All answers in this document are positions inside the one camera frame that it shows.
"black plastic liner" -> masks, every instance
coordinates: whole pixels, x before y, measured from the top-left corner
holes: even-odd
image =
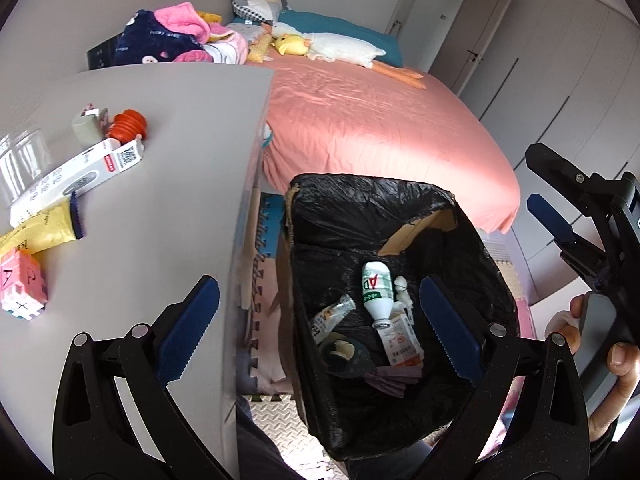
[[[288,206],[294,350],[306,421],[336,460],[354,460],[410,446],[455,418],[472,391],[451,367],[420,309],[421,280],[437,274],[453,296],[475,305],[488,322],[518,333],[515,301],[476,230],[451,193],[430,184],[348,174],[305,174]],[[426,228],[396,256],[378,251],[402,226],[452,210],[457,227]],[[335,332],[363,343],[379,366],[388,366],[382,342],[362,303],[362,266],[385,262],[404,276],[414,301],[415,332],[424,349],[420,383],[404,399],[377,391],[362,379],[328,374],[308,320],[347,293],[358,306]]]

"gray device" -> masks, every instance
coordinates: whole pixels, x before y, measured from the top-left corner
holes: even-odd
[[[587,416],[591,416],[618,380],[607,367],[609,349],[615,343],[630,343],[633,339],[611,300],[595,292],[588,292],[584,298],[580,335],[582,341],[574,361],[580,375]]]

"yellow snack wrapper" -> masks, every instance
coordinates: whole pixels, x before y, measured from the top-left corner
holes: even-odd
[[[78,218],[76,194],[73,193],[0,237],[0,254],[7,254],[13,248],[35,254],[80,238],[82,228]]]

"door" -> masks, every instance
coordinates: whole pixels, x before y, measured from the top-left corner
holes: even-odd
[[[510,3],[511,0],[465,0],[429,73],[460,95]]]
[[[415,0],[398,44],[407,67],[428,72],[464,0]]]

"clear plastic container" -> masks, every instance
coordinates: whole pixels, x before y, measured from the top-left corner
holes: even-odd
[[[19,131],[0,139],[0,197],[5,207],[53,169],[42,131],[33,125]]]

